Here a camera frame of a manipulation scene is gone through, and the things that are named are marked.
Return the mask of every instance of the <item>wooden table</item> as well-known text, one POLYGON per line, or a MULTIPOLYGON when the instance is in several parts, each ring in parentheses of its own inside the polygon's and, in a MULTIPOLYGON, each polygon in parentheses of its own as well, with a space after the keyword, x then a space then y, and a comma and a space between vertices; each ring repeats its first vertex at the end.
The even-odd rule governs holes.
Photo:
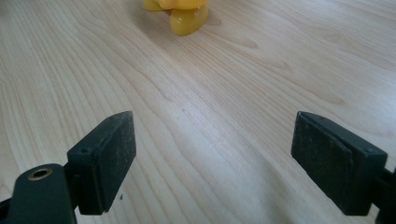
POLYGON ((0 1, 0 200, 133 110, 137 157, 111 210, 80 223, 374 223, 345 217, 290 156, 297 111, 396 166, 393 0, 210 0, 175 36, 138 0, 0 1))

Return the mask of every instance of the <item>yellow toy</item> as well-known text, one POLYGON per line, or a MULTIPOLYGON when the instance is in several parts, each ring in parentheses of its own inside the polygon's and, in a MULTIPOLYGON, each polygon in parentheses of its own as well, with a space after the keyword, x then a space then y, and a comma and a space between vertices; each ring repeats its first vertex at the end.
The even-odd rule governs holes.
POLYGON ((189 35, 198 30, 208 17, 207 0, 143 0, 145 10, 172 9, 170 23, 176 35, 189 35))

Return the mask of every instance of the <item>yellow object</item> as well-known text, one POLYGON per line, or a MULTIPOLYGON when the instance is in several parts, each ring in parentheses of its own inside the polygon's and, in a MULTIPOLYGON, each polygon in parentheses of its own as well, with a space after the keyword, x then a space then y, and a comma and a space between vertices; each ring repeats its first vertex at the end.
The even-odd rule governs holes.
POLYGON ((143 0, 148 11, 172 9, 170 23, 176 35, 189 35, 198 30, 209 15, 207 0, 143 0))
POLYGON ((163 11, 163 8, 158 5, 158 2, 153 0, 143 0, 143 7, 148 11, 163 11))
POLYGON ((189 35, 198 30, 208 17, 207 6, 190 10, 173 9, 171 29, 176 35, 189 35))
POLYGON ((164 9, 194 9, 207 3, 207 0, 156 0, 164 9))

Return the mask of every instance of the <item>small hole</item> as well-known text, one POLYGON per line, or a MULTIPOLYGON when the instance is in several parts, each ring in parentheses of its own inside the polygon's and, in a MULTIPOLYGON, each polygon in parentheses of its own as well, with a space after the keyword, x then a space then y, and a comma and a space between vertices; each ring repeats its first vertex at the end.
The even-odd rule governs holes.
POLYGON ((43 179, 43 178, 49 176, 50 174, 52 174, 51 169, 43 168, 43 169, 39 169, 39 170, 36 170, 36 171, 30 173, 27 178, 29 180, 35 181, 35 180, 43 179))
POLYGON ((33 177, 40 178, 40 177, 43 177, 44 175, 46 175, 47 173, 48 173, 47 170, 40 170, 40 171, 35 172, 33 174, 33 177))

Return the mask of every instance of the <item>wooden surface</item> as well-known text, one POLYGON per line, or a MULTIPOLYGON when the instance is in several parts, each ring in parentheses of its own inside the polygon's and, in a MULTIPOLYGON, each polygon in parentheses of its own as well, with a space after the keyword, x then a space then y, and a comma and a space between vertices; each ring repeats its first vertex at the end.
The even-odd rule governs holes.
POLYGON ((80 223, 374 223, 345 217, 290 156, 297 111, 396 166, 393 0, 210 0, 193 35, 138 0, 0 0, 0 200, 16 177, 133 110, 137 157, 80 223))

